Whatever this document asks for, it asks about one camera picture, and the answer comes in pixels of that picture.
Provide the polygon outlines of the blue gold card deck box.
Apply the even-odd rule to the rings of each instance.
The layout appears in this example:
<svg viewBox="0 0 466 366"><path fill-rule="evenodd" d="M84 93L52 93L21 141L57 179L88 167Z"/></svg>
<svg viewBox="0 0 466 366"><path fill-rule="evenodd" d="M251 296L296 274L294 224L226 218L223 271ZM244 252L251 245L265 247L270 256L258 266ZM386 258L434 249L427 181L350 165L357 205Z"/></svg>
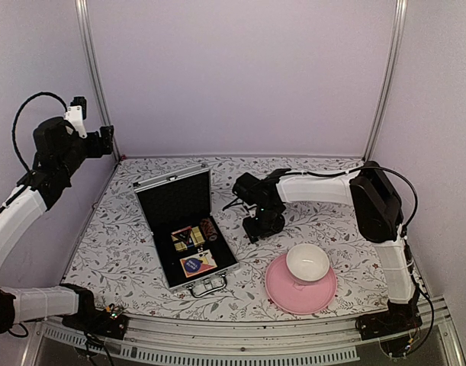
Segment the blue gold card deck box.
<svg viewBox="0 0 466 366"><path fill-rule="evenodd" d="M191 245L186 246L182 243L172 242L177 252L185 252L189 249L200 247L205 243L205 239L202 235L200 228L198 226L191 226L191 228L191 239L193 240L193 243Z"/></svg>

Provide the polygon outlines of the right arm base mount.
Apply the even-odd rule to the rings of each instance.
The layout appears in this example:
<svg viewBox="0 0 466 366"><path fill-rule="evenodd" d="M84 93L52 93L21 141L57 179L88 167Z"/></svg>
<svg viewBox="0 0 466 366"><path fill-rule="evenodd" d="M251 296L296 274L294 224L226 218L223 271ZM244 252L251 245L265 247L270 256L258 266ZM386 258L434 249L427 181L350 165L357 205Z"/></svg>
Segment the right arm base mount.
<svg viewBox="0 0 466 366"><path fill-rule="evenodd" d="M362 340L391 336L399 332L406 332L421 327L421 317L407 316L402 313L390 313L388 310L380 313L365 314L355 321Z"/></svg>

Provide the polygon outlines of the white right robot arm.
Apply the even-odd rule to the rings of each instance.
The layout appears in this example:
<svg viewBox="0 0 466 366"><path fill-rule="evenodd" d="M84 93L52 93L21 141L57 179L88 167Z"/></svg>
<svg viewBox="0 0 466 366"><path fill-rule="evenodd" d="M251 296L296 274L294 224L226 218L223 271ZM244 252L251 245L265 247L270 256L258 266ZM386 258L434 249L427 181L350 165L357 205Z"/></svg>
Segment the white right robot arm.
<svg viewBox="0 0 466 366"><path fill-rule="evenodd" d="M306 172L276 169L260 179L244 173L232 191L244 203L255 207L253 217L243 220L252 242L273 236L284 229L285 205L298 201L328 202L353 207L358 231L374 244L386 278L388 300L396 304L383 316L388 332L399 332L411 322L407 305L416 297L411 278L413 264L407 248L410 219L403 217L402 200L389 177L400 173L366 162L340 172Z"/></svg>

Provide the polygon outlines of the pink card deck box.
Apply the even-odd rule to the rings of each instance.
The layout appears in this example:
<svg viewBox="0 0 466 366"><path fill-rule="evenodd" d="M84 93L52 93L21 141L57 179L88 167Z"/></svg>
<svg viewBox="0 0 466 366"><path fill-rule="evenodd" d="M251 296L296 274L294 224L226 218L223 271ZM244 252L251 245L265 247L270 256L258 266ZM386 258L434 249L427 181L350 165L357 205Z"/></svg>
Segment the pink card deck box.
<svg viewBox="0 0 466 366"><path fill-rule="evenodd" d="M184 267L183 267L183 261L187 258L197 258L197 259L200 259L201 262L202 262L202 265L201 265L201 268L198 272L195 272L195 273L187 273L185 270L184 270ZM209 271L212 271L213 269L217 268L217 264L214 260L214 257L211 253L210 250L204 250L202 252L199 252L199 253L195 253L193 255L190 255L188 257L185 257L185 258L181 258L180 259L180 263L181 263L181 266L182 266L182 269L183 269L183 272L185 274L185 277L187 278L192 278L192 277L195 277L199 274L202 274L202 273L205 273L205 272L209 272Z"/></svg>

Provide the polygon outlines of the pink plate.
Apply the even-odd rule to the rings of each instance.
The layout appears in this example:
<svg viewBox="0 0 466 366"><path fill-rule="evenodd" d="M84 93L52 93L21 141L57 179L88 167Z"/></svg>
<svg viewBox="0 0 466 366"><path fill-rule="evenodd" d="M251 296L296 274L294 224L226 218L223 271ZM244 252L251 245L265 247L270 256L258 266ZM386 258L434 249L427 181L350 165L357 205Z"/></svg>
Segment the pink plate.
<svg viewBox="0 0 466 366"><path fill-rule="evenodd" d="M286 254L278 256L267 267L265 290L268 298L280 309L294 315L317 313L329 306L337 291L337 277L331 268L313 284L294 280L286 264Z"/></svg>

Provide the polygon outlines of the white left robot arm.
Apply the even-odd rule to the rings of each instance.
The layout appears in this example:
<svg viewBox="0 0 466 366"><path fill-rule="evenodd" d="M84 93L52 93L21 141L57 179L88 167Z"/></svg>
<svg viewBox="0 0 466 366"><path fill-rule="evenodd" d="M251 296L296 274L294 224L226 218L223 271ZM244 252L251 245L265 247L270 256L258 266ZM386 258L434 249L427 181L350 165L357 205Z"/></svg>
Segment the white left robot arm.
<svg viewBox="0 0 466 366"><path fill-rule="evenodd" d="M32 223L70 187L70 179L80 165L87 158L101 158L113 151L112 126L86 133L82 126L54 117L42 122L33 136L33 167L0 206L0 268ZM102 323L93 293L83 287L0 287L0 334L15 324L48 316L63 316L68 326L86 331L94 331Z"/></svg>

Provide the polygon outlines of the aluminium frame post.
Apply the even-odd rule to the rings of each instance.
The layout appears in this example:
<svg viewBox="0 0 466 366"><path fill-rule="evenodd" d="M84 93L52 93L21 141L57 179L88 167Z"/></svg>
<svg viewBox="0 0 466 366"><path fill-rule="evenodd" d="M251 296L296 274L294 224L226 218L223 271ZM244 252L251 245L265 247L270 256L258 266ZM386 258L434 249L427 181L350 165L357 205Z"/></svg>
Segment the aluminium frame post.
<svg viewBox="0 0 466 366"><path fill-rule="evenodd" d="M370 160L374 154L374 150L384 121L384 115L387 110L390 90L397 67L397 59L400 54L400 48L403 41L403 31L407 14L407 3L407 0L395 1L394 19L390 36L390 46L388 50L387 62L385 66L384 77L381 83L380 94L378 96L378 101L374 112L374 119L371 124L371 129L362 157L364 161Z"/></svg>
<svg viewBox="0 0 466 366"><path fill-rule="evenodd" d="M104 89L101 82L100 72L98 70L98 61L95 52L95 46L92 38L92 28L88 12L88 2L86 0L75 0L76 16L79 24L79 32L84 50L85 61L87 63L88 74L95 96L98 114L103 126L112 125L108 106L104 96Z"/></svg>

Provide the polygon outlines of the white bowl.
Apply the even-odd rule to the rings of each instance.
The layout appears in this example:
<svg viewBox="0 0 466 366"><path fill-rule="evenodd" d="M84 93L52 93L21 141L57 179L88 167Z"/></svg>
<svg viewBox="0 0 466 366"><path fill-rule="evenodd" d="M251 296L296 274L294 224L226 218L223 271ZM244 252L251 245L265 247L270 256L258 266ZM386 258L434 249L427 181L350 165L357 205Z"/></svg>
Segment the white bowl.
<svg viewBox="0 0 466 366"><path fill-rule="evenodd" d="M325 251L309 243L292 247L286 255L285 262L293 280L302 285L311 285L321 280L330 268Z"/></svg>

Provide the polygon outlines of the right aluminium frame post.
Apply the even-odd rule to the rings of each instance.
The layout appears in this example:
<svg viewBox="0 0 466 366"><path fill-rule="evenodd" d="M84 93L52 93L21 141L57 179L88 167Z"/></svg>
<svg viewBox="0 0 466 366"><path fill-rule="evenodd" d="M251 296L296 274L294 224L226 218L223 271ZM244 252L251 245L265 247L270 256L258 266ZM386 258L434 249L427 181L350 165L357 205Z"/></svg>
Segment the right aluminium frame post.
<svg viewBox="0 0 466 366"><path fill-rule="evenodd" d="M390 46L388 50L387 62L385 66L384 77L381 83L380 94L378 96L378 101L374 112L374 119L371 124L371 129L362 157L364 161L370 160L374 154L374 150L384 121L384 115L387 110L390 90L397 67L397 59L400 54L400 48L403 41L403 31L407 14L407 3L407 0L395 1L394 19L390 36Z"/></svg>

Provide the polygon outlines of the front aluminium rail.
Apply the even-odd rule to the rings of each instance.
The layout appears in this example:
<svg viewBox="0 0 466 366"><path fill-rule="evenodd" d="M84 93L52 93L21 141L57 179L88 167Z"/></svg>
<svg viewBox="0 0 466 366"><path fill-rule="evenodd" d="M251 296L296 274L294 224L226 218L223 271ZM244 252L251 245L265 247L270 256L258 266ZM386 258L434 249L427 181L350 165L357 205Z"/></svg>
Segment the front aluminium rail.
<svg viewBox="0 0 466 366"><path fill-rule="evenodd" d="M400 359L384 350L409 331L364 340L355 315L242 323L130 316L124 338L104 339L106 348L93 358L81 332L58 318L38 323L21 364L336 365L378 359L387 365L466 365L444 298L418 307L423 325L413 332L413 353Z"/></svg>

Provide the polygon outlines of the aluminium poker case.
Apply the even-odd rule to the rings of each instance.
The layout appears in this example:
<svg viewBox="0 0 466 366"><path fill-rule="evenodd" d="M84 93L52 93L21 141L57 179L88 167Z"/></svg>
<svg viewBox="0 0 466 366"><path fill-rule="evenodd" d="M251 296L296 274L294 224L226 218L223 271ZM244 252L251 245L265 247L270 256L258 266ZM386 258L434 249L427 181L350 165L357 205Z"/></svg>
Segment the aluminium poker case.
<svg viewBox="0 0 466 366"><path fill-rule="evenodd" d="M204 163L133 183L168 289L202 298L225 289L239 268L212 216L211 169Z"/></svg>

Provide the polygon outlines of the black triangular card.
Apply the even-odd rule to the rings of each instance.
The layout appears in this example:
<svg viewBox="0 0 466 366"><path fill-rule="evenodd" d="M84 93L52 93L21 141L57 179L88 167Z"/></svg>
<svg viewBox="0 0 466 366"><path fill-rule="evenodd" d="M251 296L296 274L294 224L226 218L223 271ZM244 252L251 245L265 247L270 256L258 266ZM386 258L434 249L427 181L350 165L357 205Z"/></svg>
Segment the black triangular card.
<svg viewBox="0 0 466 366"><path fill-rule="evenodd" d="M191 239L192 228L187 226L180 230L176 230L171 233L172 241L182 243L186 246L191 245L193 240Z"/></svg>

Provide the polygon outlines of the left aluminium frame post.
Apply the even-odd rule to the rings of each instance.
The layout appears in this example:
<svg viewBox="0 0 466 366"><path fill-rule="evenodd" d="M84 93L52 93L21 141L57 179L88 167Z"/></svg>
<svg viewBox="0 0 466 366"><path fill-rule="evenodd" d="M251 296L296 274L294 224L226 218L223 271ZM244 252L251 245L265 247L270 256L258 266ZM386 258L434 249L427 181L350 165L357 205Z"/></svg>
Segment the left aluminium frame post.
<svg viewBox="0 0 466 366"><path fill-rule="evenodd" d="M86 0L75 0L76 16L79 24L79 32L84 50L85 61L87 63L88 74L95 96L98 114L103 126L112 125L108 106L104 96L104 89L101 82L100 72L98 70L98 61L95 52L95 46L92 38L92 28L88 12L88 2Z"/></svg>

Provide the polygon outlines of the blue dealer button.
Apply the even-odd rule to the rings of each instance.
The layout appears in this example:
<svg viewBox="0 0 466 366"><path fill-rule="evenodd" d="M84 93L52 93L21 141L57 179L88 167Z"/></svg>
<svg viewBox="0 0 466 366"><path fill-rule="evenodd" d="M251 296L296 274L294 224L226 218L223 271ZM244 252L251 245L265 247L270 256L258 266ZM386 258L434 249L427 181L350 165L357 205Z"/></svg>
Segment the blue dealer button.
<svg viewBox="0 0 466 366"><path fill-rule="evenodd" d="M201 265L201 260L197 258L187 258L183 261L183 267L187 273L198 272L201 268Z"/></svg>

